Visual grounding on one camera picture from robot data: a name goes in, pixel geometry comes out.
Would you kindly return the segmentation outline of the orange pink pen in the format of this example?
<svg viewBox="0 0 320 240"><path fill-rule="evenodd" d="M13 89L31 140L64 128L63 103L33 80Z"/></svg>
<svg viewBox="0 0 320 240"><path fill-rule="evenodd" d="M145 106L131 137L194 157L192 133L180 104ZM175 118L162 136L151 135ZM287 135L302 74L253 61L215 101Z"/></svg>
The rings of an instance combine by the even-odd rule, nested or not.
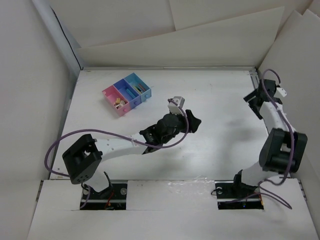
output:
<svg viewBox="0 0 320 240"><path fill-rule="evenodd" d="M141 84L138 83L138 84L137 84L137 87L138 87L139 89L141 89L143 93L146 92L146 89L145 89Z"/></svg>

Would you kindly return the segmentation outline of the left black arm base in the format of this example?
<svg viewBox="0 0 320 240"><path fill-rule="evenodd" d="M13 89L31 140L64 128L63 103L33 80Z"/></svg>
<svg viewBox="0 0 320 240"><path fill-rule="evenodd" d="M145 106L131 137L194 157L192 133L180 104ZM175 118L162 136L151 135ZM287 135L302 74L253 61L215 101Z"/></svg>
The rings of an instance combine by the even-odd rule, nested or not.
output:
<svg viewBox="0 0 320 240"><path fill-rule="evenodd" d="M79 204L80 210L122 211L127 208L127 180L110 180L105 173L108 187L102 192L96 192L92 187L81 184L82 195Z"/></svg>

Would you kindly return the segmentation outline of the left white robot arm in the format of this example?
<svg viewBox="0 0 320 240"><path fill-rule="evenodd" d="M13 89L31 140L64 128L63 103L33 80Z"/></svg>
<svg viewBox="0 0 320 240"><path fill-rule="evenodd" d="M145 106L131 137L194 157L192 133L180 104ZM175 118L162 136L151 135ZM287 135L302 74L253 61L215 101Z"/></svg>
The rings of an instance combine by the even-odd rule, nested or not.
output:
<svg viewBox="0 0 320 240"><path fill-rule="evenodd" d="M94 139L91 134L84 134L62 154L70 182L73 185L85 184L98 197L107 198L112 189L107 174L98 170L102 162L153 153L180 133L195 133L201 122L187 109L182 114L168 113L156 124L128 137Z"/></svg>

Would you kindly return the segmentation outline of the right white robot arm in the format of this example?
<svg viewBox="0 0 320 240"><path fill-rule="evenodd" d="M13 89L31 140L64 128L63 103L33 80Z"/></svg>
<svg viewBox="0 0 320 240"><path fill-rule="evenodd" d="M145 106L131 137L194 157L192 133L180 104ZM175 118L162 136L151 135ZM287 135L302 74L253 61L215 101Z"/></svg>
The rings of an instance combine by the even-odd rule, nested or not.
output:
<svg viewBox="0 0 320 240"><path fill-rule="evenodd" d="M272 176L286 176L300 168L308 137L289 123L283 111L282 96L284 90L274 80L265 79L244 97L258 119L264 121L268 137L258 162L234 176L231 191L237 197L252 194L260 182Z"/></svg>

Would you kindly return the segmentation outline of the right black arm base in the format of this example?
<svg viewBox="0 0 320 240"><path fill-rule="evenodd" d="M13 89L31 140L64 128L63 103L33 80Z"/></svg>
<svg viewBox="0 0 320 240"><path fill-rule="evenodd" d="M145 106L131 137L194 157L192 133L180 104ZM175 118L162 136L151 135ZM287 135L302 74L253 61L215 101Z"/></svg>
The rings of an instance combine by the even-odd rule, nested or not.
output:
<svg viewBox="0 0 320 240"><path fill-rule="evenodd" d="M242 171L233 180L217 180L211 195L217 199L219 210L263 210L264 206L257 186L242 183Z"/></svg>

